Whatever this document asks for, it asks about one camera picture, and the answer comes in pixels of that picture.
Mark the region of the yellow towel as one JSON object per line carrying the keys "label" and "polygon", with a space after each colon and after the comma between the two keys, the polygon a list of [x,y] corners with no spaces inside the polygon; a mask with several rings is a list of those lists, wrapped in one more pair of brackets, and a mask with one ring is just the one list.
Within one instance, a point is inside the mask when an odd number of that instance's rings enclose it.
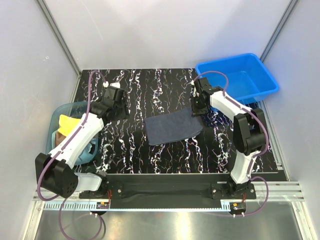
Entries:
{"label": "yellow towel", "polygon": [[73,129],[79,124],[79,118],[73,118],[64,114],[59,116],[59,128],[57,131],[62,134],[63,136],[67,137]]}

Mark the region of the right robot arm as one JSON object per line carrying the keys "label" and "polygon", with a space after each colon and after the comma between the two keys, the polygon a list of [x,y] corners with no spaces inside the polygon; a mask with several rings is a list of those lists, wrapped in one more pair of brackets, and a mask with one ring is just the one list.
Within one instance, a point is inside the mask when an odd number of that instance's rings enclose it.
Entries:
{"label": "right robot arm", "polygon": [[230,177],[223,190],[232,198],[239,198],[249,189],[252,170],[258,156],[265,153],[269,145],[265,114],[262,109],[247,107],[219,87],[209,84],[207,78],[191,81],[192,116],[200,116],[215,108],[233,123],[233,144],[236,159]]}

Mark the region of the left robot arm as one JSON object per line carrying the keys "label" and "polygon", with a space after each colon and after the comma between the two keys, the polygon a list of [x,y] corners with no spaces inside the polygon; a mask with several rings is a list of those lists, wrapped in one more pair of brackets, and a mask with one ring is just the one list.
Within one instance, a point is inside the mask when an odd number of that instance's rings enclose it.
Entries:
{"label": "left robot arm", "polygon": [[35,158],[37,192],[44,188],[58,197],[69,198],[74,192],[90,191],[103,198],[108,186],[94,173],[75,173],[76,160],[104,127],[112,121],[129,116],[126,92],[118,83],[106,87],[104,96],[88,103],[89,111],[71,133],[49,154],[39,153]]}

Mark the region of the dark grey-blue towel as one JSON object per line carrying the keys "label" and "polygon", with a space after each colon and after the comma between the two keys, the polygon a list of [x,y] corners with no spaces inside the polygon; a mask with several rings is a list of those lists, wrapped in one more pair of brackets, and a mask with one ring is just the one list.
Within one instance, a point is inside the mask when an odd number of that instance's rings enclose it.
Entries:
{"label": "dark grey-blue towel", "polygon": [[203,129],[198,118],[192,116],[190,106],[172,113],[147,117],[144,125],[150,146],[190,139]]}

